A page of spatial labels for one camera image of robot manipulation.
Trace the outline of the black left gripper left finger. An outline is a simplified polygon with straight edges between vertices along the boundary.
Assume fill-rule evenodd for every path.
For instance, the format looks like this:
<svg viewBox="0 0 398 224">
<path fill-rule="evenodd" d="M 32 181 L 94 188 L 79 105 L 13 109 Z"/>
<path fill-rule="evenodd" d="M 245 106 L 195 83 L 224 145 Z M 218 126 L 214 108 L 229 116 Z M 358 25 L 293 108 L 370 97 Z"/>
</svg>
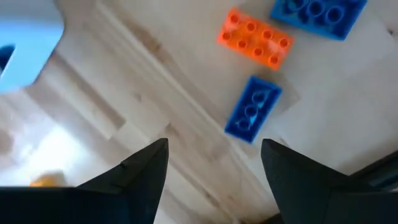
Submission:
<svg viewBox="0 0 398 224">
<path fill-rule="evenodd" d="M 168 161 L 160 138 L 77 187 L 3 187 L 1 223 L 153 223 Z"/>
</svg>

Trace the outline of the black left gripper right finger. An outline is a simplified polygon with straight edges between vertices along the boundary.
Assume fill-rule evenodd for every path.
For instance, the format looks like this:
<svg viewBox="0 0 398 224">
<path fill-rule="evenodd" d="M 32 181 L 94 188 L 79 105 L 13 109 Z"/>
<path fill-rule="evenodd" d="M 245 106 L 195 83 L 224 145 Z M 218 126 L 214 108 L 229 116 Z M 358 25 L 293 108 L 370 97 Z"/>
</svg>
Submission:
<svg viewBox="0 0 398 224">
<path fill-rule="evenodd" d="M 279 215 L 268 223 L 397 223 L 397 153 L 346 175 L 274 140 L 261 160 Z"/>
</svg>

